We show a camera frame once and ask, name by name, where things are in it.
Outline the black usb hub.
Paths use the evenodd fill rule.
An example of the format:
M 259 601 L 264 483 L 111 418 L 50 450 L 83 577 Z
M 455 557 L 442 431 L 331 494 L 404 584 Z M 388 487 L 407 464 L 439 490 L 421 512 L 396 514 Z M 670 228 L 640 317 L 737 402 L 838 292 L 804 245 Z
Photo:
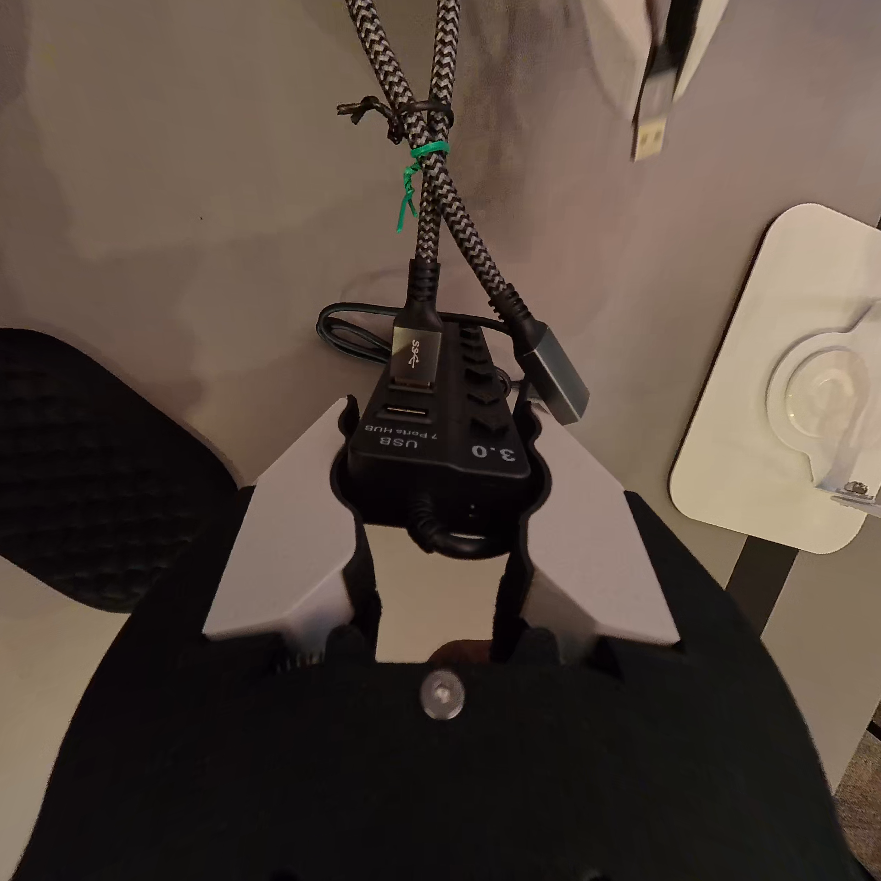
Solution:
M 427 553 L 511 553 L 545 479 L 516 420 L 479 324 L 444 324 L 432 390 L 397 387 L 384 370 L 356 427 L 339 481 L 364 523 L 406 530 Z

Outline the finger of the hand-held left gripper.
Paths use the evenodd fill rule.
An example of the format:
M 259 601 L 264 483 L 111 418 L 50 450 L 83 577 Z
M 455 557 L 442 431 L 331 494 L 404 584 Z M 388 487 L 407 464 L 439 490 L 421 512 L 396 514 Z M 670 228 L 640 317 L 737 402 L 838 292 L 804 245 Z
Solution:
M 652 29 L 647 85 L 663 100 L 680 100 L 698 71 L 728 1 L 649 1 Z

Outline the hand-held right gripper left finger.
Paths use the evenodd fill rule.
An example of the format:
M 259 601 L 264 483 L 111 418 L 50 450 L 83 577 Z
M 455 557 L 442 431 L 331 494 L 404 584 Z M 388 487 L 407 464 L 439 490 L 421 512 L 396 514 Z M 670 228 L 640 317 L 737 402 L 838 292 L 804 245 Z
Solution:
M 334 402 L 253 485 L 204 621 L 213 641 L 274 633 L 289 647 L 324 647 L 355 626 L 378 641 L 378 591 L 361 514 L 343 494 L 354 397 Z

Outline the black wrist rest pad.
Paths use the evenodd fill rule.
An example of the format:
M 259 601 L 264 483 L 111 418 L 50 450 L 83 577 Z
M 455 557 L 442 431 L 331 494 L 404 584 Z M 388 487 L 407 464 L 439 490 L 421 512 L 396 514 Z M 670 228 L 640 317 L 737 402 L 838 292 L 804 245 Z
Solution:
M 2 558 L 129 613 L 237 490 L 201 440 L 97 361 L 2 328 Z

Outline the white stand base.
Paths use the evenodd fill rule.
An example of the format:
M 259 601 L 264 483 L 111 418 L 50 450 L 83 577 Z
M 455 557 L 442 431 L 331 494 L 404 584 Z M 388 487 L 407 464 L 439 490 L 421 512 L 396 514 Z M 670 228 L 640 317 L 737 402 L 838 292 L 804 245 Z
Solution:
M 681 514 L 819 555 L 879 517 L 879 280 L 875 226 L 768 226 L 670 472 Z

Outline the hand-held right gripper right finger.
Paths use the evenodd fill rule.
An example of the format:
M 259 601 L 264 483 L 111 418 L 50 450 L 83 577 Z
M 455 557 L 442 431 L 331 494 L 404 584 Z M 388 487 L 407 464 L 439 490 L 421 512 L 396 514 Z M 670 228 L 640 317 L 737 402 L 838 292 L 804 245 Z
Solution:
M 534 489 L 517 524 L 496 602 L 496 649 L 527 628 L 560 651 L 608 637 L 680 641 L 621 483 L 547 413 L 517 413 Z

